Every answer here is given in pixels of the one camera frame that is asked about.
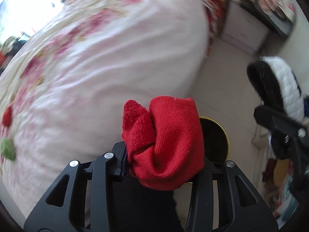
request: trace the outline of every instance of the bed sheet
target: bed sheet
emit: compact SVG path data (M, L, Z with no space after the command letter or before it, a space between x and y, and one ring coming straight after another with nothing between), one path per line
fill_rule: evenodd
M123 105L186 97L207 49L201 0L66 0L0 78L12 106L16 160L5 187L25 217L71 160L95 160L121 141Z

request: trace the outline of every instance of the green sock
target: green sock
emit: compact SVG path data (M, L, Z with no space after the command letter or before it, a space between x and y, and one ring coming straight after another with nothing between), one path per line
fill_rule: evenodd
M16 159L15 147L12 139L2 138L0 151L4 158L13 161Z

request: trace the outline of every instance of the folded red sock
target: folded red sock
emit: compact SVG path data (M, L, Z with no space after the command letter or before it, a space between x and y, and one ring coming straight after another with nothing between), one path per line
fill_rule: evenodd
M129 100L122 128L130 172L146 187L175 190L204 166L203 133L191 98L159 96L149 110Z

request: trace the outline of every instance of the white cabinet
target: white cabinet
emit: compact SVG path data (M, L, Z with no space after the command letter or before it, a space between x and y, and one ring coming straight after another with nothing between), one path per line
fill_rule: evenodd
M269 29L264 24L230 0L222 40L254 55L262 46L268 32Z

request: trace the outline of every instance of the silver screw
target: silver screw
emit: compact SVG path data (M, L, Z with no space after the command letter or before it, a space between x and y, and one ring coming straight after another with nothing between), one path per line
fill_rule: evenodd
M70 162L70 166L71 167L76 167L78 165L78 161L76 161L76 160L72 160L71 162Z
M306 130L304 128L301 128L298 130L298 137L303 138L306 136Z
M287 144L289 142L289 136L288 135L284 138L284 142L285 142L285 144Z
M235 163L232 162L231 160L228 160L226 163L227 163L228 167L234 167L235 166Z
M114 154L111 153L111 152L108 152L108 153L104 154L104 158L105 159L111 159L112 157L114 157Z
M307 178L309 178L309 165L306 166L304 175L307 176Z

